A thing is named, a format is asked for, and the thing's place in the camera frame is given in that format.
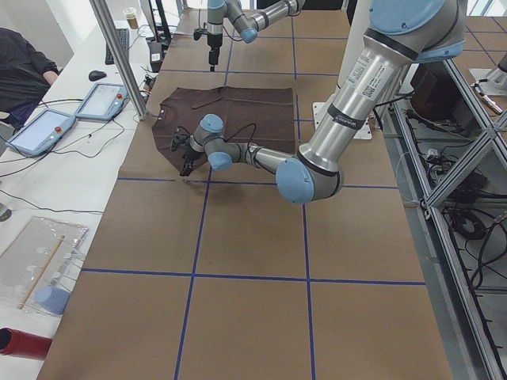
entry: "black jacket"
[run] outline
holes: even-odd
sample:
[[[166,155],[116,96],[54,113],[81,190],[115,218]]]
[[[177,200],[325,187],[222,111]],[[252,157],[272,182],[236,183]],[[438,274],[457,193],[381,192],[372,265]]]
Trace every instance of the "black jacket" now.
[[[46,71],[58,73],[56,64],[21,34],[0,28],[0,111],[40,101],[49,89]]]

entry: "brown cloth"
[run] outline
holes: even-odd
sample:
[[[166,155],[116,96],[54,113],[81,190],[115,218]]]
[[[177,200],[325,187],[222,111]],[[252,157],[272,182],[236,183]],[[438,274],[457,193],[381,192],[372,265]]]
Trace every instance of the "brown cloth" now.
[[[171,151],[174,131],[184,127],[193,133],[208,113],[222,118],[226,139],[247,124],[255,123],[252,143],[290,154],[295,151],[292,89],[177,88],[160,104],[158,120],[152,130],[157,150],[178,170],[183,168],[184,150],[181,147],[176,152]],[[231,141],[247,143],[253,131],[253,127],[247,127]],[[194,162],[194,167],[206,161],[203,156]]]

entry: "computer mouse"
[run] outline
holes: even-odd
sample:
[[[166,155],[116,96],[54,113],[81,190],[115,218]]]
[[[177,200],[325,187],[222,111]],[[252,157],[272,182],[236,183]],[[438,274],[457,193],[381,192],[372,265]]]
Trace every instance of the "computer mouse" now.
[[[93,70],[90,71],[90,73],[88,74],[88,79],[92,82],[95,82],[98,81],[99,79],[102,79],[106,75],[107,74],[104,71]]]

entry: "robot arm label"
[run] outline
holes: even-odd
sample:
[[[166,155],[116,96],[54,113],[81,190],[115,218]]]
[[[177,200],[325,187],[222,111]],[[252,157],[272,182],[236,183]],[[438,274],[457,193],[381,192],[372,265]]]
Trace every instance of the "robot arm label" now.
[[[390,66],[384,65],[380,61],[373,61],[362,55],[356,62],[355,67],[347,78],[347,82],[355,89],[357,84],[362,80],[367,85],[364,87],[360,94],[367,99],[376,98],[376,93],[381,91],[387,84],[388,78],[394,73],[394,69]]]

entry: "table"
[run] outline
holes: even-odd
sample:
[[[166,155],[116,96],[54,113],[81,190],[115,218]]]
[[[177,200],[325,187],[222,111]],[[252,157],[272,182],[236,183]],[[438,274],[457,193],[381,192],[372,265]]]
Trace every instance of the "table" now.
[[[127,27],[127,22],[118,21],[116,26]],[[135,77],[140,83],[145,75],[143,67],[149,65],[149,51],[144,38],[135,39],[137,31],[130,31],[130,33],[132,46],[129,54],[130,62]],[[107,77],[101,82],[121,83],[116,66],[106,66],[104,56],[105,41],[100,29],[95,28],[50,88],[44,101],[82,99],[92,86],[88,80],[88,73],[91,70],[103,70],[107,73]],[[50,106],[63,112],[73,113],[78,107],[78,102],[54,103]],[[39,107],[33,115],[43,108]],[[82,136],[91,135],[62,151],[78,150],[87,155],[95,155],[105,142],[113,139],[95,158],[85,158],[76,153],[49,154],[29,169],[0,178],[2,182],[0,189],[29,200],[40,207],[57,210],[103,211],[115,184],[118,168],[124,160],[137,127],[138,120],[132,104],[127,104],[125,110],[116,118],[116,122],[118,124],[109,123],[100,131],[94,132],[102,123],[78,121],[56,146],[56,149],[60,149]],[[18,158],[20,158],[19,154],[7,150],[0,158],[0,175],[12,173],[35,161],[35,159],[27,159],[6,163]],[[86,253],[101,220],[100,214],[73,212],[56,214],[37,210],[3,193],[0,193],[0,202],[13,210],[12,217],[0,225],[0,252],[9,246],[28,220],[35,215],[89,227],[90,231],[81,246],[81,250]],[[57,317],[46,317],[0,307],[4,326],[43,336],[53,336],[59,324]],[[0,356],[0,371],[5,378],[34,379],[41,365],[42,362],[39,361]]]
[[[345,14],[302,12],[249,46],[225,39],[215,73],[190,36],[197,18],[183,15],[149,108],[178,86],[292,87],[307,141]],[[297,206],[244,166],[182,181],[153,122],[135,131],[39,380],[452,378],[379,131],[345,153],[338,196]]]

